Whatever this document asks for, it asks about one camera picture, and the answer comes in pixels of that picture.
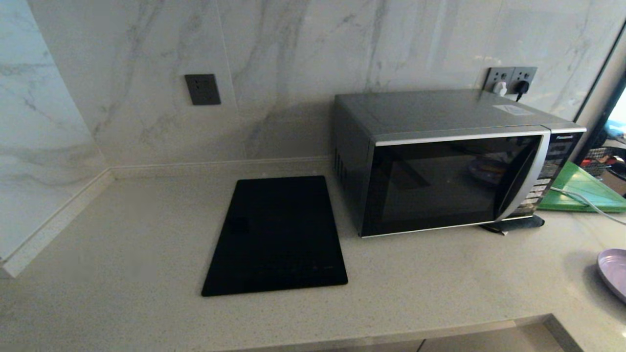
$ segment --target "power plug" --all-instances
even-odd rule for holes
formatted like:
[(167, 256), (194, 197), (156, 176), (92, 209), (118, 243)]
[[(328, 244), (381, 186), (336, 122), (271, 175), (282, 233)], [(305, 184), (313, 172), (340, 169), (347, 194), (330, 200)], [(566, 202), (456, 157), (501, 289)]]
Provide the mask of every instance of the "power plug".
[(507, 89), (505, 81), (499, 81), (493, 86), (493, 92), (500, 96), (504, 96)]
[(517, 99), (515, 101), (519, 101), (521, 96), (526, 94), (529, 87), (530, 83), (528, 81), (521, 81), (515, 85), (515, 93), (517, 93)]

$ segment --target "baseboard trim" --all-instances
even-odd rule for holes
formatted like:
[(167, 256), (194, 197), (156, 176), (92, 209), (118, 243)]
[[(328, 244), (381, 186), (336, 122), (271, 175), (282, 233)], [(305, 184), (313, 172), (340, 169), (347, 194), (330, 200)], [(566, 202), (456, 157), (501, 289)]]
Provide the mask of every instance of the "baseboard trim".
[(178, 163), (164, 165), (141, 165), (141, 166), (121, 166), (112, 167), (111, 171), (116, 179), (138, 179), (154, 177), (179, 177), (179, 176), (204, 176), (217, 170), (247, 170), (255, 165), (276, 164), (278, 168), (293, 169), (303, 162), (327, 163), (331, 160), (329, 155), (306, 158), (284, 158), (284, 159), (259, 159), (259, 160), (237, 160), (228, 162), (206, 162), (206, 163)]
[(111, 169), (108, 168), (85, 185), (2, 263), (0, 278), (12, 279), (17, 277), (113, 181), (115, 181), (115, 177)]

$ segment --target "microwave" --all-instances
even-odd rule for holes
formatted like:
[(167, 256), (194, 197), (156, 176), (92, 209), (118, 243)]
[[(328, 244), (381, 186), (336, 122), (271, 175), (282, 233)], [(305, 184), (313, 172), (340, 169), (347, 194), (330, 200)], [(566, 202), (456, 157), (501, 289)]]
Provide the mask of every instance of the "microwave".
[(337, 95), (331, 129), (361, 237), (531, 217), (586, 130), (481, 90)]

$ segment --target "double wall socket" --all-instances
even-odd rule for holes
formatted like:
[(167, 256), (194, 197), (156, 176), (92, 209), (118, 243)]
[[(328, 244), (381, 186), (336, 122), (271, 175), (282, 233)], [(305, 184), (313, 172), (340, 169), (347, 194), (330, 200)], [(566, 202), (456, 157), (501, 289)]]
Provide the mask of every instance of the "double wall socket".
[(497, 82), (504, 81), (506, 82), (506, 94), (516, 94), (515, 86), (521, 81), (527, 81), (532, 85), (536, 72), (536, 67), (492, 67), (489, 69), (483, 89), (493, 91)]
[(185, 75), (185, 81), (192, 104), (219, 105), (222, 103), (215, 75)]

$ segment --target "white quartz countertop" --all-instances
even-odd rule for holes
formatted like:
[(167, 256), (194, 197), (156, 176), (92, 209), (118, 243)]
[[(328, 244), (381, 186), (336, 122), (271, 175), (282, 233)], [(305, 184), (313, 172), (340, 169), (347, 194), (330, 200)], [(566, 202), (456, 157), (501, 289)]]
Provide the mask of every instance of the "white quartz countertop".
[[(361, 239), (326, 162), (208, 169), (116, 180), (17, 279), (0, 282), (0, 346), (295, 351), (552, 314), (585, 351), (626, 350), (626, 304), (595, 266), (602, 250), (626, 247), (626, 228), (600, 215), (540, 212), (543, 227), (508, 236), (457, 227)], [(315, 174), (327, 175), (348, 285), (201, 297), (236, 181)]]

